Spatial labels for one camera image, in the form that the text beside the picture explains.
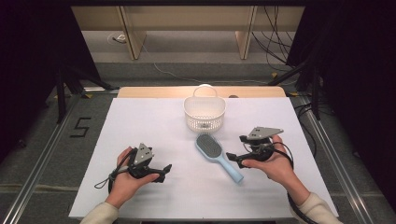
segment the hand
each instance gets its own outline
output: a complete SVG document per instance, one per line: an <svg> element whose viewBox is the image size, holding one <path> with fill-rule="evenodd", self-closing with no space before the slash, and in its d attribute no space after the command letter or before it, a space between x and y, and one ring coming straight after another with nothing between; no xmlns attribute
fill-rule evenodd
<svg viewBox="0 0 396 224"><path fill-rule="evenodd" d="M286 153L282 139L278 135L272 137L274 147ZM267 161L244 160L242 164L246 167L260 169L265 172L268 178L281 184L289 193L297 205L301 205L309 197L310 192L294 173L289 160L283 155L274 152Z"/></svg>
<svg viewBox="0 0 396 224"><path fill-rule="evenodd" d="M122 151L117 158L117 164L119 164L131 150L132 148L128 147ZM128 165L128 160L129 158L125 160L122 166ZM159 174L151 174L140 179L135 179L128 172L118 174L106 202L120 208L126 201L130 200L134 196L140 187L152 182L158 177L160 177Z"/></svg>

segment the sleeve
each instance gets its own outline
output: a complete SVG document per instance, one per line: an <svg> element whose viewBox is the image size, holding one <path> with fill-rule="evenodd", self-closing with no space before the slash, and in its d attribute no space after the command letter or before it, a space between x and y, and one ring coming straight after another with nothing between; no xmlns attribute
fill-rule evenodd
<svg viewBox="0 0 396 224"><path fill-rule="evenodd" d="M109 203L99 203L88 213L80 224L111 224L119 216L119 209Z"/></svg>
<svg viewBox="0 0 396 224"><path fill-rule="evenodd" d="M303 204L297 206L306 216L319 224L338 224L340 222L337 217L332 213L329 205L319 198L316 193L311 192L308 199ZM301 223L304 223L297 214L290 209L291 213Z"/></svg>

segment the basket handle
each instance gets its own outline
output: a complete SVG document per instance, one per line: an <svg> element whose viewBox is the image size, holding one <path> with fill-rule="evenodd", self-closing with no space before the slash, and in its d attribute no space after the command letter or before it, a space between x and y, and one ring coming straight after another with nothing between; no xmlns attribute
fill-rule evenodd
<svg viewBox="0 0 396 224"><path fill-rule="evenodd" d="M192 96L195 96L195 92L198 91L198 89L201 89L202 87L208 87L208 88L212 89L212 90L215 92L216 97L218 97L218 92L215 90L215 88L213 88L213 87L212 87L211 85L209 85L209 84L201 84L201 85L199 85L199 86L194 90L194 93L192 94Z"/></svg>

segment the white tabletop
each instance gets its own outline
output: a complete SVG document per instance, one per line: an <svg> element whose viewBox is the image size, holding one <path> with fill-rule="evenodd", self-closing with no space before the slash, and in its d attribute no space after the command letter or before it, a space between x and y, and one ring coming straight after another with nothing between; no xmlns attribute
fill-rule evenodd
<svg viewBox="0 0 396 224"><path fill-rule="evenodd" d="M286 191L255 169L239 169L245 178L235 184L218 163L208 161L195 147L197 133L185 123L184 99L114 99L70 217L83 218L107 196L107 186L94 185L116 167L116 158L128 146L152 147L153 169L172 164L163 183L150 183L120 209L120 217L136 220L274 220L291 217ZM325 200L337 215L329 192L289 98L230 98L224 125L214 133L224 153L247 152L239 135L257 126L283 129L295 172L308 189Z"/></svg>

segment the white basket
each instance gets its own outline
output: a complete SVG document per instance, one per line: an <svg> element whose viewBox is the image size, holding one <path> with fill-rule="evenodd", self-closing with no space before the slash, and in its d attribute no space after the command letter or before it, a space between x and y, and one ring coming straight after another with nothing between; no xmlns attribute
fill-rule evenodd
<svg viewBox="0 0 396 224"><path fill-rule="evenodd" d="M202 87L212 89L215 96L196 96L196 91ZM218 92L212 86L200 85L191 97L184 100L187 125L197 133L213 133L223 124L225 107L224 99L218 97Z"/></svg>

